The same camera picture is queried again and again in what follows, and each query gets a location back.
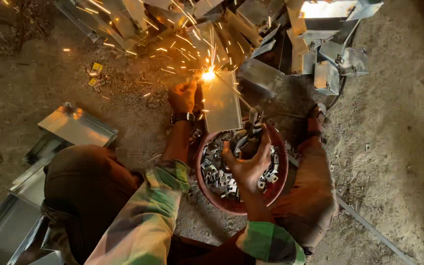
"dusty ground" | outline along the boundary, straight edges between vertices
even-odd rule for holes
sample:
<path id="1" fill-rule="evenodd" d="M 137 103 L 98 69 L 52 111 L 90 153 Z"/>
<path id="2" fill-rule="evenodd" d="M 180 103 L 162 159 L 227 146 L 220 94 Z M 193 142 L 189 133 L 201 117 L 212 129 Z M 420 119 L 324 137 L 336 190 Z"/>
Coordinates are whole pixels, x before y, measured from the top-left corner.
<path id="1" fill-rule="evenodd" d="M 42 135 L 37 123 L 65 101 L 120 129 L 117 153 L 130 168 L 152 163 L 164 148 L 167 84 L 182 80 L 159 71 L 159 61 L 99 49 L 63 16 L 55 21 L 48 39 L 30 40 L 20 54 L 0 58 L 0 202 L 28 167 L 22 158 Z M 338 194 L 424 264 L 424 2 L 387 0 L 362 21 L 353 46 L 369 52 L 371 74 L 348 80 L 325 125 Z M 99 93 L 86 85 L 85 67 L 95 61 L 111 76 Z M 149 92 L 154 96 L 147 101 L 142 95 Z M 213 208 L 191 183 L 178 234 L 220 244 L 244 226 L 244 217 Z M 402 264 L 344 211 L 316 251 L 310 264 Z"/>

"wristwatch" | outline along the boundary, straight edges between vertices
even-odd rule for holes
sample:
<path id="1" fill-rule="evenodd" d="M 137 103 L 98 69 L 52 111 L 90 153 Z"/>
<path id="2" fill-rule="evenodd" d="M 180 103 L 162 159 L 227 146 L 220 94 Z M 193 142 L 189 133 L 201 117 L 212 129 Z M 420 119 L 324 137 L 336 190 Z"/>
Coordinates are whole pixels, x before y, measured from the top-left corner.
<path id="1" fill-rule="evenodd" d="M 170 125 L 173 126 L 178 121 L 190 121 L 195 122 L 196 117 L 194 114 L 187 112 L 187 113 L 178 113 L 178 114 L 171 114 L 170 116 Z"/>

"brown pants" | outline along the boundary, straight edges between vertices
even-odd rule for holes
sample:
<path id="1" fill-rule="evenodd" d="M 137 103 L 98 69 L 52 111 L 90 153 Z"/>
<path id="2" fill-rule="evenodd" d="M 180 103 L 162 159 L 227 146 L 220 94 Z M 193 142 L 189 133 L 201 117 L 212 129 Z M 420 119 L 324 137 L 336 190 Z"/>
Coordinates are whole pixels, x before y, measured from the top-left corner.
<path id="1" fill-rule="evenodd" d="M 281 195 L 271 211 L 278 225 L 286 228 L 310 254 L 330 229 L 337 203 L 327 156 L 320 145 L 305 148 L 299 166 L 291 192 Z M 141 178 L 128 172 L 107 149 L 69 147 L 50 162 L 43 211 L 67 213 L 69 217 L 60 221 L 73 257 L 83 264 L 140 184 Z M 217 260 L 249 264 L 252 257 L 235 246 L 236 238 L 208 248 L 198 247 L 194 240 L 173 238 L 168 264 L 178 263 L 186 256 L 197 257 L 188 261 L 191 264 L 216 264 Z M 184 249 L 188 251 L 175 254 Z"/>

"camouflage sleeve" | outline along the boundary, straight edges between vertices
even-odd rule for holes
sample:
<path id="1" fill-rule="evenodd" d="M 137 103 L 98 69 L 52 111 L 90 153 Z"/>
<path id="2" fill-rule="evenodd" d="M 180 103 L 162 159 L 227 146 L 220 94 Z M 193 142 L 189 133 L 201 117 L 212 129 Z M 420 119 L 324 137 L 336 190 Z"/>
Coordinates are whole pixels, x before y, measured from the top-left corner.
<path id="1" fill-rule="evenodd" d="M 269 222 L 249 222 L 236 245 L 243 252 L 264 262 L 305 263 L 302 247 L 284 228 Z"/>
<path id="2" fill-rule="evenodd" d="M 189 190 L 186 165 L 162 161 L 149 170 L 86 261 L 91 264 L 166 264 L 181 193 Z"/>

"red plastic bowl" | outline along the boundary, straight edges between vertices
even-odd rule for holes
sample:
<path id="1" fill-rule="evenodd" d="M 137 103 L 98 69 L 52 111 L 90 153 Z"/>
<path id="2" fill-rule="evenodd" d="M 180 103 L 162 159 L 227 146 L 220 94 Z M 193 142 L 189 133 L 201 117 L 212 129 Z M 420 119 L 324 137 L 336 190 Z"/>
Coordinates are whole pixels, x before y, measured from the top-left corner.
<path id="1" fill-rule="evenodd" d="M 284 184 L 287 179 L 287 170 L 288 170 L 288 161 L 287 161 L 287 152 L 286 147 L 284 145 L 284 141 L 282 141 L 279 133 L 274 129 L 273 126 L 266 124 L 268 127 L 269 138 L 271 139 L 272 145 L 279 147 L 279 167 L 278 167 L 278 181 L 274 184 L 267 183 L 266 188 L 268 189 L 266 193 L 263 193 L 262 196 L 266 202 L 266 205 L 269 206 L 277 197 L 281 194 L 282 189 L 284 188 Z M 204 196 L 214 205 L 215 207 L 221 209 L 230 214 L 236 215 L 246 215 L 246 209 L 244 207 L 243 202 L 238 202 L 236 200 L 229 200 L 227 198 L 220 198 L 220 195 L 211 191 L 204 183 L 204 179 L 202 177 L 201 171 L 201 160 L 202 153 L 205 146 L 212 140 L 218 132 L 207 134 L 199 148 L 197 149 L 196 154 L 196 176 L 197 183 L 199 184 L 199 188 L 201 189 Z"/>

